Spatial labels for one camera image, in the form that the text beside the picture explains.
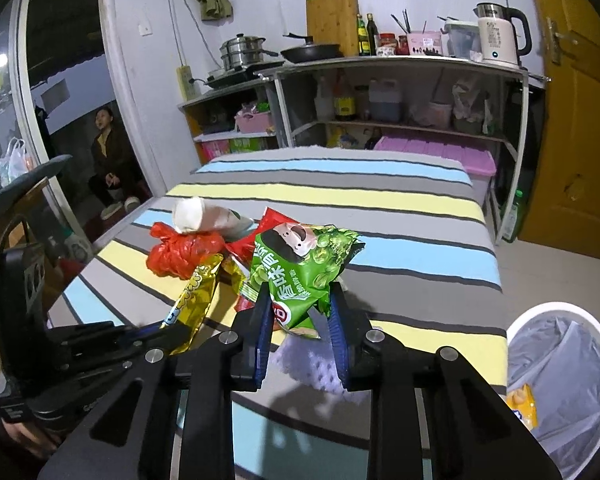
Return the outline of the operator left hand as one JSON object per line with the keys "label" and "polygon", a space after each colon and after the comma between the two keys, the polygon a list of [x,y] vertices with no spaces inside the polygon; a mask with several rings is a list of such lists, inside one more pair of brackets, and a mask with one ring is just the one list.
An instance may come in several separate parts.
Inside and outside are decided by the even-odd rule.
{"label": "operator left hand", "polygon": [[2,425],[13,441],[41,460],[47,460],[58,449],[57,441],[33,422],[11,424],[3,420]]}

